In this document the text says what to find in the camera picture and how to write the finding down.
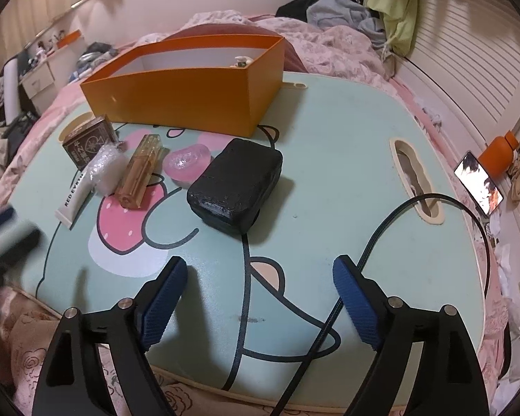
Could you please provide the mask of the amber perfume bottle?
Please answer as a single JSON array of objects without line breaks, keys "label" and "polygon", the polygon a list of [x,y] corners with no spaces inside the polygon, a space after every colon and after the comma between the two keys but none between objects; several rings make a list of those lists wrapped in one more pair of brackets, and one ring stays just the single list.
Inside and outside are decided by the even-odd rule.
[{"label": "amber perfume bottle", "polygon": [[161,137],[158,134],[146,134],[141,138],[115,192],[115,196],[123,208],[141,207],[146,187],[162,149]]}]

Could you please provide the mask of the orange bottle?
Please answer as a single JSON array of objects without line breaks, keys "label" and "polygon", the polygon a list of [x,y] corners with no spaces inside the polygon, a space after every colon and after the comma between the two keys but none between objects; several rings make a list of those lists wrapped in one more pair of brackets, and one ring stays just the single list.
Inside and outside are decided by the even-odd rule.
[{"label": "orange bottle", "polygon": [[519,146],[519,141],[512,131],[507,131],[503,136],[497,136],[481,153],[478,162],[493,179],[499,179],[510,167],[514,160],[514,153]]}]

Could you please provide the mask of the orange cardboard box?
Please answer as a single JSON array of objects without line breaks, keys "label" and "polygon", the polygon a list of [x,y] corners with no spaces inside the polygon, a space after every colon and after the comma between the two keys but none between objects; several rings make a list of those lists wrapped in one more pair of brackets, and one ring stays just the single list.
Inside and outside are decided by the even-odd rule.
[{"label": "orange cardboard box", "polygon": [[283,83],[280,36],[223,34],[142,44],[80,88],[95,115],[250,137]]}]

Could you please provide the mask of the white bedside cabinet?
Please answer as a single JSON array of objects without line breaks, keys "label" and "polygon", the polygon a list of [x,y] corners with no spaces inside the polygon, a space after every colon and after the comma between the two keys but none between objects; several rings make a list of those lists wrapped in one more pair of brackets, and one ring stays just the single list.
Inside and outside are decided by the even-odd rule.
[{"label": "white bedside cabinet", "polygon": [[86,48],[85,39],[80,37],[55,51],[21,79],[21,86],[38,115],[42,115],[52,105],[60,90],[67,85]]}]

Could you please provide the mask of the white cosmetic tube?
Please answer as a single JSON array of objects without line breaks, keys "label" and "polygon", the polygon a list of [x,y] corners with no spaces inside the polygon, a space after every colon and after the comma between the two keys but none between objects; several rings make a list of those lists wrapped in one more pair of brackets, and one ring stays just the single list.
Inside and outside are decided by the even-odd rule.
[{"label": "white cosmetic tube", "polygon": [[87,169],[83,170],[72,184],[66,201],[56,210],[55,216],[66,228],[70,229],[79,210],[93,186]]}]

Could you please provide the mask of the grey clothes pile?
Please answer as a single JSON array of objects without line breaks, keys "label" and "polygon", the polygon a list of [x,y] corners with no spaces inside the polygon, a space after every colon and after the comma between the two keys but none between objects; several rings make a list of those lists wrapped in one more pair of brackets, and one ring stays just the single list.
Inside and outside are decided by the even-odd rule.
[{"label": "grey clothes pile", "polygon": [[366,35],[375,49],[383,48],[387,41],[383,22],[355,0],[318,0],[306,10],[306,18],[322,30],[351,27]]}]

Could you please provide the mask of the clear crinkled plastic bag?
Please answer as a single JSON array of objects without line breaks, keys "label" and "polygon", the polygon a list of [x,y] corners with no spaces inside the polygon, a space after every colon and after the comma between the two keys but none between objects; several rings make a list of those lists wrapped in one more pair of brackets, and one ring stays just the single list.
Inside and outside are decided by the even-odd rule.
[{"label": "clear crinkled plastic bag", "polygon": [[127,166],[128,157],[121,144],[102,146],[87,166],[95,191],[104,197],[114,193]]}]

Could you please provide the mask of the brown drink carton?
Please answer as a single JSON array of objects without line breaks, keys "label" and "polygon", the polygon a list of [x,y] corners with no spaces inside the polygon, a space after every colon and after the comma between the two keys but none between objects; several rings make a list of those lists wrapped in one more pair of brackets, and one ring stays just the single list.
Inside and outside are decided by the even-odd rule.
[{"label": "brown drink carton", "polygon": [[82,171],[106,144],[119,142],[112,123],[105,115],[94,116],[79,124],[63,140],[63,149],[69,159]]}]

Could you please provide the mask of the smartphone with lit screen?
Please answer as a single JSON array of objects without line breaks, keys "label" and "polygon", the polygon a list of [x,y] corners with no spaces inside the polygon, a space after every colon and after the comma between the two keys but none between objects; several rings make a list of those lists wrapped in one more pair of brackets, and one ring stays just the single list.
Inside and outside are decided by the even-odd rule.
[{"label": "smartphone with lit screen", "polygon": [[490,216],[503,202],[503,195],[497,185],[470,151],[458,163],[454,175],[483,215]]}]

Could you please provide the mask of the black zip pouch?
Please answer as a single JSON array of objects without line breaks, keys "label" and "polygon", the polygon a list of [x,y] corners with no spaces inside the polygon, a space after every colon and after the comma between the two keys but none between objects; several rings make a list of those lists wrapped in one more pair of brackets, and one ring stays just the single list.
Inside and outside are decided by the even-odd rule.
[{"label": "black zip pouch", "polygon": [[280,151],[236,138],[190,185],[187,202],[205,224],[228,234],[246,234],[282,169]]}]

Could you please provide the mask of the pink heart-shaped case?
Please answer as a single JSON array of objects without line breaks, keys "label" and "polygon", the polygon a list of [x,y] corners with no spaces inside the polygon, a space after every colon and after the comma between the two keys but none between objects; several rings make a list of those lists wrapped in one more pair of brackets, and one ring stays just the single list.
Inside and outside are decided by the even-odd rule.
[{"label": "pink heart-shaped case", "polygon": [[203,144],[194,144],[170,151],[162,162],[162,168],[173,181],[191,184],[206,171],[210,162],[209,148]]}]

